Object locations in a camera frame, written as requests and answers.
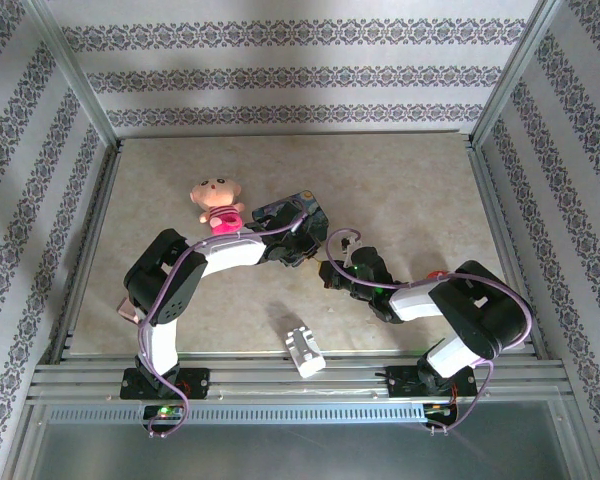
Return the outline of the starry night tin box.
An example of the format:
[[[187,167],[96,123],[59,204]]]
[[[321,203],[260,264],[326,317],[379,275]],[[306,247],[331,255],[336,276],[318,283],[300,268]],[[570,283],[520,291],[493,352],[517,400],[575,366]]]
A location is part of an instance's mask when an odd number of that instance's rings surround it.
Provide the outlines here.
[[[265,241],[294,252],[316,250],[327,238],[329,220],[309,190],[253,210],[249,227],[254,231],[271,231],[290,225],[303,214],[306,217],[299,226],[267,236]]]

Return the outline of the white plastic block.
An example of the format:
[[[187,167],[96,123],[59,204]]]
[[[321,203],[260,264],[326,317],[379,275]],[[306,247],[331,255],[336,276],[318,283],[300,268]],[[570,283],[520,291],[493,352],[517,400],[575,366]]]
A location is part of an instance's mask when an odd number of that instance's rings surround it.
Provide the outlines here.
[[[285,345],[301,378],[308,379],[326,367],[311,329],[301,326],[289,331]]]

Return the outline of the pink plush doll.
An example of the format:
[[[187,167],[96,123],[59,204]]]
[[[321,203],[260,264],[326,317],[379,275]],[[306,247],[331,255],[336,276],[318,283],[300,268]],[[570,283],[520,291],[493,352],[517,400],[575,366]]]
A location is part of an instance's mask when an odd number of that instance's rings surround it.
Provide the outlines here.
[[[245,206],[238,201],[241,186],[233,180],[210,178],[196,185],[190,199],[202,213],[199,222],[207,224],[215,236],[238,232],[244,226]]]

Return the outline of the small circuit board with LED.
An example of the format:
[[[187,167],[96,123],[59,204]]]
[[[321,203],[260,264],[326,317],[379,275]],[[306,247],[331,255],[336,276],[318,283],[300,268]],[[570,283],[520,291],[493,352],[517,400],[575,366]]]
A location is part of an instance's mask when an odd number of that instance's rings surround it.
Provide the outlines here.
[[[185,410],[181,406],[149,405],[144,408],[142,420],[149,422],[177,423],[184,416]]]
[[[455,404],[424,404],[423,407],[427,422],[434,426],[450,426],[458,419]]]

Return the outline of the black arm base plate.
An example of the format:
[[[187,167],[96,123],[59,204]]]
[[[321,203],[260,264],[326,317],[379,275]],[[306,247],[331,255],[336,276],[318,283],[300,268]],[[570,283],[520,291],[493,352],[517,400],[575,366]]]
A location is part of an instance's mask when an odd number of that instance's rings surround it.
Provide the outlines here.
[[[210,386],[210,370],[206,368],[180,368],[170,372],[165,379],[191,400],[203,400]],[[155,376],[146,377],[137,368],[124,370],[119,396],[123,400],[178,400],[181,396]]]
[[[384,378],[391,398],[447,398],[452,397],[453,392],[460,397],[475,397],[478,392],[471,367],[445,378],[415,365],[387,366]]]

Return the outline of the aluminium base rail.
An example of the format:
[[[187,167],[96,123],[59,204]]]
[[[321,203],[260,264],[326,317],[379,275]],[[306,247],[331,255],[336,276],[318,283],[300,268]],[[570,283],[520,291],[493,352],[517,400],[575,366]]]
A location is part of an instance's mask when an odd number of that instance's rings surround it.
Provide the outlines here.
[[[284,356],[227,357],[187,355],[181,364],[210,372],[210,403],[310,403],[344,401],[389,402],[382,373],[388,366],[412,366],[413,356],[329,356],[327,366],[303,379]],[[120,402],[123,373],[131,357],[69,358],[39,365],[26,393],[29,405],[105,404]],[[546,399],[573,392],[560,360],[540,360],[529,351],[506,354],[476,371],[476,382],[487,387],[488,400]]]

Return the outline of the aluminium side rail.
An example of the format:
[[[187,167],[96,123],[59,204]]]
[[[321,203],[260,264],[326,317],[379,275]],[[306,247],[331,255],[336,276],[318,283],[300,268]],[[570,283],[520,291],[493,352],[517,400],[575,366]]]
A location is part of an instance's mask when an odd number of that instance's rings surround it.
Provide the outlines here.
[[[115,183],[124,143],[124,140],[119,140],[115,147],[108,147],[103,158],[85,216],[76,263],[72,273],[68,277],[59,319],[51,331],[49,346],[43,360],[45,364],[57,364],[60,362],[67,339],[73,335]]]
[[[533,298],[529,296],[527,285],[523,279],[523,273],[516,256],[516,248],[507,228],[506,215],[503,213],[490,170],[480,149],[476,149],[469,140],[465,142],[465,145],[495,244],[501,269],[501,278],[522,296],[531,309],[532,326],[525,343],[533,345],[535,356],[538,359],[546,360],[550,355],[545,348],[542,332],[538,327]]]

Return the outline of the aluminium frame post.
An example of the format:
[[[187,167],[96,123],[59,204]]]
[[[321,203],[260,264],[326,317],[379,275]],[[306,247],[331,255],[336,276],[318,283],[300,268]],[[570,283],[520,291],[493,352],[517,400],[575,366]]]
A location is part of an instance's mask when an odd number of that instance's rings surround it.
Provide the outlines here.
[[[21,3],[56,60],[69,86],[86,111],[100,138],[107,146],[117,147],[119,137],[98,101],[76,54],[52,14],[46,0],[21,0]]]
[[[490,94],[481,116],[468,136],[472,149],[477,149],[484,143],[505,108],[509,96],[532,60],[540,41],[546,35],[564,3],[565,0],[538,0],[519,43],[512,51],[494,91]]]

